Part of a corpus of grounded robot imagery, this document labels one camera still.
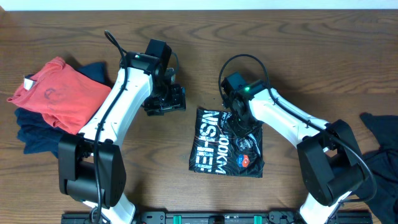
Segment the black jersey with orange lines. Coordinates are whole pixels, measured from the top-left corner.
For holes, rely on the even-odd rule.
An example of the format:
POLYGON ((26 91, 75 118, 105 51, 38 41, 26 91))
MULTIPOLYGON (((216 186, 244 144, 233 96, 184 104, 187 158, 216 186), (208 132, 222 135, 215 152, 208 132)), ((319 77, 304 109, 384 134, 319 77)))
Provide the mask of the black jersey with orange lines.
POLYGON ((261 178, 265 164, 262 129, 238 138, 227 125, 231 115, 226 111, 197 109, 188 169, 197 173, 261 178))

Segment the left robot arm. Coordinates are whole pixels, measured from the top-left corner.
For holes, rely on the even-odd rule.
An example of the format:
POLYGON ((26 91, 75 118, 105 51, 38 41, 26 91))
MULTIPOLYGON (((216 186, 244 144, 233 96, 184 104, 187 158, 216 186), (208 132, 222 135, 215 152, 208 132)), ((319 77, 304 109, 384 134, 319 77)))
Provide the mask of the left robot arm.
POLYGON ((118 79, 100 109, 78 134, 64 134, 58 145, 61 193, 91 207, 64 213, 62 223, 134 223, 136 206, 124 194, 127 174, 121 146, 140 108, 149 116, 184 110, 185 89, 175 83, 173 52, 129 52, 118 79))

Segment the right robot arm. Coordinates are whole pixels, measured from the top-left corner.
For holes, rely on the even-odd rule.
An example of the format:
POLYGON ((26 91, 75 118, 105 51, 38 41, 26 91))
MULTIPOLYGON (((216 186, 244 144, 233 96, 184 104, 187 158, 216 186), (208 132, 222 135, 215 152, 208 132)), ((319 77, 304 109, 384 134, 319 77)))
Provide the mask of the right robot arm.
POLYGON ((328 223, 348 196, 373 175, 365 164, 350 126, 329 123, 289 103, 262 80, 221 82, 233 113, 228 124, 242 138, 272 127, 297 150, 308 196, 298 215, 304 223, 328 223))

